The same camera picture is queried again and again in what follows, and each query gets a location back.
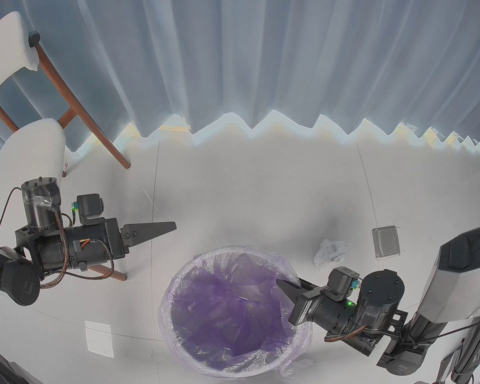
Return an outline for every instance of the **white label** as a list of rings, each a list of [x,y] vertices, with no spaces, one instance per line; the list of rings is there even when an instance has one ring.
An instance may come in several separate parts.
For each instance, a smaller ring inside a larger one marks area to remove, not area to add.
[[[85,320],[85,336],[90,352],[113,358],[112,333],[110,325]]]
[[[309,302],[307,302],[307,304],[305,305],[305,308],[303,308],[303,312],[301,313],[301,316],[300,316],[300,319],[299,319],[299,324],[303,321],[303,319],[307,315],[307,312],[310,309],[310,306],[312,305],[312,301],[313,300],[310,300]]]

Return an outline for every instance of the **purple trash bag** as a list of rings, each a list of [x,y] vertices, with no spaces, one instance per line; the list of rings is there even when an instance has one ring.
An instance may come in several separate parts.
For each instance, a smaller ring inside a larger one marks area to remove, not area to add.
[[[187,263],[158,309],[173,355],[211,377],[242,378],[284,369],[312,341],[312,323],[288,322],[293,303],[276,280],[300,285],[284,256],[225,247]]]

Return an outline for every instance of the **curtain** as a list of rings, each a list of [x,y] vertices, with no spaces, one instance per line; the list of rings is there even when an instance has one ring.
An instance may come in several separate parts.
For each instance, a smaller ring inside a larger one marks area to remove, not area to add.
[[[275,109],[306,127],[325,115],[350,133],[366,118],[480,141],[480,1],[0,3],[0,17],[14,10],[111,140],[130,121],[147,137],[172,114],[195,133],[228,112],[253,128]],[[18,126],[68,107],[26,69],[0,106]],[[72,151],[90,134],[78,117],[65,133]]]

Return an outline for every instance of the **white cushion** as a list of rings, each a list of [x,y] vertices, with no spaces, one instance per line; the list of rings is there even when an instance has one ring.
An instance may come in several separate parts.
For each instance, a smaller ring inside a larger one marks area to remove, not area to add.
[[[19,69],[38,68],[38,54],[28,45],[28,30],[15,11],[0,19],[0,84]]]
[[[55,119],[34,121],[13,133],[0,149],[0,215],[13,187],[42,177],[56,177],[60,186],[65,133]],[[14,232],[26,224],[22,194],[13,192],[0,227],[0,246],[15,246]]]

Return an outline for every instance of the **floor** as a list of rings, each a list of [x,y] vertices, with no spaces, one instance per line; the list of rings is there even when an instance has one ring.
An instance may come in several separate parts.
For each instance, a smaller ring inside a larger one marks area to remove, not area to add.
[[[126,282],[67,276],[31,307],[0,295],[0,353],[44,384],[213,383],[170,356],[156,318],[171,277],[194,255],[226,245],[282,253],[300,277],[320,285],[330,269],[315,268],[314,254],[323,239],[344,240],[344,264],[361,276],[398,271],[406,285],[400,309],[412,315],[440,245],[480,226],[480,154],[457,141],[417,139],[406,128],[389,137],[378,131],[365,123],[347,137],[320,120],[303,137],[280,121],[265,122],[251,138],[228,122],[195,142],[187,132],[159,130],[126,140],[129,170],[91,145],[62,181],[64,212],[77,195],[97,192],[104,217],[121,226],[174,220],[178,229],[116,263]],[[398,227],[401,255],[377,261],[372,228],[389,225]],[[90,322],[107,328],[95,331]],[[324,343],[315,326],[301,357],[313,365],[290,382],[431,383],[465,333],[438,340],[416,374],[396,377],[375,366],[385,338],[367,358],[343,343]],[[246,381],[282,382],[277,374]]]

